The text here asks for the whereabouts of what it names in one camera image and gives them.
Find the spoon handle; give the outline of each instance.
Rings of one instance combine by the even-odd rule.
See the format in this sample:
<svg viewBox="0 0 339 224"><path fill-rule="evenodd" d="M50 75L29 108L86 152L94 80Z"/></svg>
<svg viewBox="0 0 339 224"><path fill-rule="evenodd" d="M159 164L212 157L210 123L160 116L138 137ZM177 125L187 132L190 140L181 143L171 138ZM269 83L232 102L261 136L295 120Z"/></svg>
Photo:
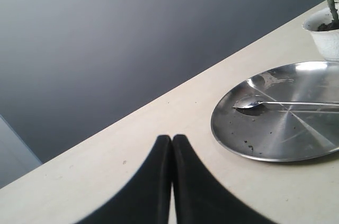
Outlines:
<svg viewBox="0 0 339 224"><path fill-rule="evenodd" d="M263 101L262 103L263 104L287 104L287 105L339 106L339 102Z"/></svg>

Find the soil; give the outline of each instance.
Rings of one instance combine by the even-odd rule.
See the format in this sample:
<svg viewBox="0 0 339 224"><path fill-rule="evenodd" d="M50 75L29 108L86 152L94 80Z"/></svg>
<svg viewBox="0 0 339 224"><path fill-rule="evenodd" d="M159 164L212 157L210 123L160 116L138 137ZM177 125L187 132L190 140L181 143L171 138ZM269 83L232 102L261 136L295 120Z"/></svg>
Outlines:
<svg viewBox="0 0 339 224"><path fill-rule="evenodd" d="M318 32L327 32L327 31L332 31L332 30L338 30L339 29L339 24L335 23L334 21L332 21L329 24L321 24L317 31Z"/></svg>

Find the stainless steel plate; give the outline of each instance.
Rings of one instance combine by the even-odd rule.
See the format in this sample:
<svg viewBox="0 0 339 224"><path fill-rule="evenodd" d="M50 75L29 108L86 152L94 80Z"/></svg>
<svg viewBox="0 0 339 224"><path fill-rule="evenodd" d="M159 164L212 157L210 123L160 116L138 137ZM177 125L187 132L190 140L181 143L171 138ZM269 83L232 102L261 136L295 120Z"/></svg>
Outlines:
<svg viewBox="0 0 339 224"><path fill-rule="evenodd" d="M270 101L339 101L339 63L312 61L274 68L243 81L217 104L215 138L228 150L267 162L311 159L339 150L339 109L265 105L239 112L246 95Z"/></svg>

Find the black object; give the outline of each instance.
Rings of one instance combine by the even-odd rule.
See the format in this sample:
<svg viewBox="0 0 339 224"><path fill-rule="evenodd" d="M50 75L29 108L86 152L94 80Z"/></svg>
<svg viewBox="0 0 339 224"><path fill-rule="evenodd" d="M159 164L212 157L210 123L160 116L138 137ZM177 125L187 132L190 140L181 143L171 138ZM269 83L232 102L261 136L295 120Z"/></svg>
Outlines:
<svg viewBox="0 0 339 224"><path fill-rule="evenodd" d="M178 224L273 223L227 191L200 161L185 135L173 139Z"/></svg>
<svg viewBox="0 0 339 224"><path fill-rule="evenodd" d="M79 223L168 223L172 157L170 137L159 136L142 166L121 191Z"/></svg>

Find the white countertop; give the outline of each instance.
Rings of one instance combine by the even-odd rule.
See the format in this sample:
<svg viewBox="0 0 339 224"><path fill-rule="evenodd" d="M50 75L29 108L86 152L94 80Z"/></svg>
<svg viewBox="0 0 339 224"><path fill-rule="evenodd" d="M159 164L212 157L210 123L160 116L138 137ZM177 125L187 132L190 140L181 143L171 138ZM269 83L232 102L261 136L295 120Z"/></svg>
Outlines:
<svg viewBox="0 0 339 224"><path fill-rule="evenodd" d="M81 219L126 184L157 135L177 133L188 136L215 178L261 214L278 223L339 223L339 160L257 162L224 149L210 129L214 107L238 83L273 67L322 60L301 24L325 6L316 6L1 189L0 223ZM175 223L174 215L172 205L170 223Z"/></svg>

